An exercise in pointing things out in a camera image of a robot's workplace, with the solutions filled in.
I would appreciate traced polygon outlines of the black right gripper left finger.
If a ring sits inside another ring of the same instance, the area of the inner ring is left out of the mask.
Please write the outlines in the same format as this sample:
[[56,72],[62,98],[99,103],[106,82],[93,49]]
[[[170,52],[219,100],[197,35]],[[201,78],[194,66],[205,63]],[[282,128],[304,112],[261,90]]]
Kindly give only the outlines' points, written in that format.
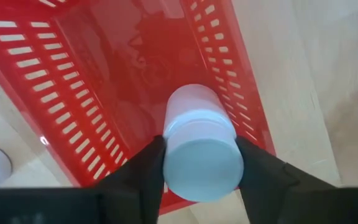
[[162,201],[166,143],[156,136],[94,187],[100,191],[100,224],[157,224]]

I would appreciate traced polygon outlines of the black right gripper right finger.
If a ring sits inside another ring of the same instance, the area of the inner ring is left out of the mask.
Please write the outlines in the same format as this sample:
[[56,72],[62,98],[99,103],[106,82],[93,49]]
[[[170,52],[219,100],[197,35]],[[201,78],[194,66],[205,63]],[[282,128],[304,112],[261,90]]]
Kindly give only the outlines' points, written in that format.
[[244,161],[239,190],[250,224],[295,224],[288,220],[295,212],[288,215],[283,212],[287,193],[292,187],[306,190],[334,188],[242,136],[236,137],[236,144]]

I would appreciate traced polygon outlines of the red plastic slotted basket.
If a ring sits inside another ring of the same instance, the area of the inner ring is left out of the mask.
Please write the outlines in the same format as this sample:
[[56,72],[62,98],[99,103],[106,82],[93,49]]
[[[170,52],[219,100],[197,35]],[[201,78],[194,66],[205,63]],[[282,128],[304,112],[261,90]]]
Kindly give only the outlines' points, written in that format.
[[[162,136],[169,96],[215,91],[235,130],[273,152],[230,0],[0,0],[0,84],[75,186],[1,189],[0,222],[100,223],[94,186]],[[164,179],[159,215],[190,205]]]

